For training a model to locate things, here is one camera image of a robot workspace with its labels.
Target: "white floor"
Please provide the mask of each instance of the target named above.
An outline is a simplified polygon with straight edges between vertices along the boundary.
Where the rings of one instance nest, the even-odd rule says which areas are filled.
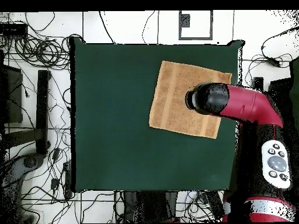
[[[178,40],[178,11],[141,11],[141,12],[102,12],[103,20],[111,38],[116,43],[121,44],[142,44],[150,43],[156,44],[227,44],[231,40],[245,40],[245,46],[243,49],[243,84],[251,84],[250,76],[245,75],[248,72],[249,65],[252,62],[252,58],[256,54],[261,54],[261,46],[263,42],[275,34],[279,34],[284,30],[298,25],[295,20],[290,19],[283,12],[279,11],[265,11],[265,10],[215,10],[214,11],[214,23],[213,23],[213,40],[211,41],[179,41]],[[28,13],[27,19],[32,27],[36,30],[43,29],[53,18],[52,12],[39,12]],[[24,13],[11,13],[12,21],[22,20],[26,21]],[[110,43],[111,40],[106,34],[102,21],[98,12],[56,12],[55,19],[52,24],[49,25],[40,34],[45,36],[61,36],[66,37],[70,34],[80,34],[87,43]],[[270,39],[265,44],[264,53],[268,57],[278,57],[282,54],[290,53],[293,59],[299,56],[298,52],[298,33],[293,32],[285,34],[280,37]],[[21,68],[23,73],[23,84],[33,90],[37,88],[37,71],[38,68],[27,64],[24,61],[18,61],[19,57],[14,54],[14,49],[11,50],[9,60],[5,60],[5,64],[10,66]],[[290,61],[290,56],[285,55],[284,61]],[[70,86],[69,72],[68,70],[55,71],[50,70],[53,74],[53,79],[50,81],[50,93],[49,96],[49,108],[57,105],[50,112],[48,139],[54,145],[57,142],[57,137],[60,140],[62,135],[65,142],[70,144],[69,133],[70,118],[69,112],[62,100],[61,93],[68,89]],[[256,68],[251,70],[252,77],[262,76],[264,77],[264,89],[267,89],[270,81],[276,79],[287,78],[290,76],[289,67],[287,68],[275,68],[266,63],[259,64]],[[29,97],[26,98],[25,93],[23,95],[22,106],[28,112],[32,123],[35,124],[36,120],[36,94],[33,91],[28,90]],[[70,101],[69,91],[65,94],[66,101]],[[23,113],[23,122],[21,124],[11,124],[6,131],[14,132],[24,129],[30,129],[31,123],[26,113]],[[15,156],[20,148],[24,145],[20,145],[10,149],[9,157]],[[61,143],[60,148],[66,148],[67,146]],[[28,147],[20,151],[20,155],[24,155],[28,152],[32,152],[35,149],[35,145],[29,145]],[[59,174],[59,170],[62,169],[62,164],[70,160],[70,150],[66,155],[56,164],[55,170]],[[29,181],[25,181],[22,188],[22,193],[28,193],[34,186],[43,186],[43,190],[50,191],[51,177],[47,172],[47,162],[38,170],[29,173],[26,179],[30,179],[34,176],[44,175],[33,178]],[[61,212],[63,207],[67,204],[51,202],[51,197],[45,194],[42,190],[34,188],[31,193],[23,200],[25,208],[38,212],[40,214],[39,223],[50,223],[53,218]],[[112,192],[100,192],[100,191],[87,191],[82,194],[76,195],[75,201],[72,202],[71,207],[67,213],[60,219],[59,223],[77,223],[77,218],[80,218],[81,209],[84,210],[91,206],[96,196],[100,193],[109,194]],[[177,210],[183,210],[185,205],[187,192],[180,192],[177,200]],[[63,199],[61,190],[58,192],[57,198]],[[112,218],[113,214],[113,196],[101,195],[97,198],[94,205],[85,212],[84,223],[106,223]],[[118,205],[119,214],[122,210],[122,205]],[[181,216],[183,213],[178,212],[177,216]]]

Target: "black cable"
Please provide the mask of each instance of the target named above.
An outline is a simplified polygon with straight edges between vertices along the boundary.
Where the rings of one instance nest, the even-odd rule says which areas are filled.
[[[154,10],[153,13],[148,17],[148,19],[149,19],[155,12],[156,12],[156,11]],[[143,38],[143,33],[144,33],[145,27],[146,27],[146,25],[147,25],[148,19],[147,19],[147,21],[146,21],[146,23],[145,23],[145,25],[144,25],[143,31],[142,31],[142,39],[143,39],[144,44],[146,44],[146,43],[145,43],[145,40],[144,40],[144,38]]]
[[[24,210],[24,211],[28,211],[28,212],[30,212],[30,213],[34,213],[34,214],[36,214],[39,218],[38,218],[38,220],[37,220],[37,222],[36,222],[36,224],[38,224],[38,222],[40,221],[40,214],[39,213],[37,213],[37,212],[35,212],[35,211],[30,211],[30,210],[28,210],[28,209],[25,209],[24,207],[22,207],[21,206],[21,208]]]
[[[63,209],[59,211],[59,213],[53,218],[52,222],[49,223],[49,224],[53,224],[54,222],[58,221],[58,219],[55,220],[55,218],[56,218],[60,213],[62,213],[62,212],[64,211],[64,209],[68,208],[67,211],[64,212],[63,215],[61,215],[61,217],[64,216],[64,215],[68,212],[68,210],[70,209],[71,205],[72,205],[72,203],[69,204],[69,205],[67,205],[67,206],[65,206],[65,207],[63,207]]]
[[[285,30],[285,31],[283,31],[283,32],[281,32],[281,33],[279,33],[279,34],[276,34],[276,35],[274,35],[274,36],[271,36],[270,38],[267,38],[267,39],[263,42],[263,44],[262,44],[262,46],[261,46],[261,48],[260,48],[260,49],[262,50],[262,54],[263,54],[263,56],[264,56],[265,58],[269,58],[269,57],[265,56],[265,55],[264,55],[264,52],[263,52],[263,49],[265,48],[265,43],[266,43],[268,40],[270,40],[270,39],[272,39],[272,38],[275,38],[275,37],[277,37],[277,36],[284,35],[284,34],[286,34],[286,33],[288,33],[288,32],[295,31],[295,30],[299,30],[299,26],[298,26],[298,27],[292,27],[291,29]]]
[[[51,194],[49,194],[47,191],[45,191],[44,189],[42,189],[42,188],[39,187],[39,186],[34,186],[34,187],[32,187],[32,188],[29,190],[28,193],[23,194],[23,195],[25,195],[25,196],[29,195],[29,193],[31,192],[31,190],[34,189],[34,188],[38,188],[39,190],[42,190],[42,192],[44,192],[45,194],[47,194],[49,197],[55,199],[57,202],[62,202],[62,203],[66,203],[66,202],[67,202],[67,200],[57,199],[56,197],[53,197]]]
[[[96,202],[96,200],[97,200],[98,197],[103,196],[103,195],[104,196],[112,196],[113,194],[114,193],[111,193],[111,194],[105,194],[105,193],[98,194],[96,196],[95,200],[93,200],[93,203],[91,204],[91,206],[89,206],[88,208],[86,208],[86,209],[83,210],[81,223],[83,223],[83,221],[84,221],[84,212],[87,211],[88,209],[90,209],[95,204],[95,202]]]
[[[15,39],[14,49],[16,53],[21,57],[21,59],[15,59],[20,61],[26,61],[34,67],[41,68],[52,68],[54,70],[68,69],[69,66],[69,38],[79,37],[83,43],[85,41],[78,34],[71,34],[68,37],[54,37],[45,36],[39,33],[39,30],[35,30],[31,27],[29,23],[23,22],[21,20],[12,21],[11,23],[23,23],[28,25],[34,33],[38,36],[34,37],[28,34],[26,38]],[[62,39],[61,44],[56,42],[56,39]]]
[[[27,12],[25,12],[25,18],[26,18],[27,23],[29,24],[28,19],[27,19]],[[41,30],[35,30],[35,31],[36,31],[36,32],[44,31],[47,27],[49,27],[49,25],[53,22],[54,19],[55,19],[55,13],[53,12],[53,18],[52,18],[52,20],[49,22],[49,24],[48,24],[46,27],[44,27],[43,29],[41,29]]]
[[[65,100],[65,98],[64,98],[64,94],[66,93],[66,91],[68,91],[68,90],[70,90],[70,89],[71,89],[70,87],[69,87],[68,89],[65,89],[64,92],[63,92],[63,94],[62,94],[62,99],[63,99],[63,101],[64,101],[65,103],[69,104],[69,105],[70,105],[70,103],[67,102],[67,101]]]
[[[106,25],[105,25],[105,23],[104,23],[104,20],[103,20],[103,18],[102,18],[102,15],[101,15],[100,11],[99,11],[99,14],[100,14],[100,19],[102,20],[103,26],[104,26],[104,28],[105,28],[105,30],[106,30],[106,33],[108,34],[108,36],[109,36],[109,38],[111,39],[112,43],[115,44],[115,42],[113,41],[113,39],[111,38],[110,34],[109,34],[108,31],[107,31]]]
[[[76,218],[77,224],[80,224],[80,222],[78,221],[78,218],[77,218],[77,213],[76,213],[76,202],[74,202],[74,208],[75,208],[75,218]]]

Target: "button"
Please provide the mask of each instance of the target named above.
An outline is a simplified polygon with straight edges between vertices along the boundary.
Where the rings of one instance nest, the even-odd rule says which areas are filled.
[[[269,149],[269,150],[268,150],[268,153],[269,153],[270,155],[275,155],[275,150],[274,150],[274,149]]]
[[[270,171],[269,172],[270,177],[272,178],[276,178],[277,177],[277,173],[275,171]]]
[[[273,147],[274,147],[275,149],[279,149],[279,146],[278,146],[278,144],[276,144],[276,143],[273,144]]]
[[[283,181],[287,181],[287,176],[286,176],[285,174],[281,173],[281,174],[279,175],[279,177],[280,177]]]
[[[269,158],[268,165],[273,170],[278,171],[278,172],[284,172],[287,169],[286,161],[277,155]]]
[[[283,153],[282,151],[279,151],[278,154],[279,154],[282,158],[284,158],[284,153]]]

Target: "cloth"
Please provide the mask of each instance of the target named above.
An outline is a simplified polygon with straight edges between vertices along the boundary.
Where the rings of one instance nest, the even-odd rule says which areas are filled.
[[[149,126],[216,139],[221,118],[189,110],[185,104],[185,95],[203,82],[230,84],[231,77],[231,73],[162,61],[149,115]]]

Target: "black button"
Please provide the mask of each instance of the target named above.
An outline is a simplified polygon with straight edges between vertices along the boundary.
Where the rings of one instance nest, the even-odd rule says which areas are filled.
[[[278,144],[276,144],[276,143],[273,144],[273,147],[274,147],[275,149],[279,149],[279,146],[278,146]]]
[[[279,151],[278,154],[279,154],[282,158],[284,158],[284,153],[283,153],[282,151]]]
[[[269,149],[269,150],[268,150],[268,153],[269,153],[270,155],[275,155],[275,150],[274,150],[274,149]]]
[[[276,177],[277,177],[277,173],[274,172],[274,171],[270,171],[270,172],[269,172],[269,175],[270,175],[270,177],[272,177],[272,178],[276,178]]]
[[[283,181],[287,181],[287,176],[286,176],[285,174],[281,173],[281,174],[279,175],[279,177],[280,177]]]

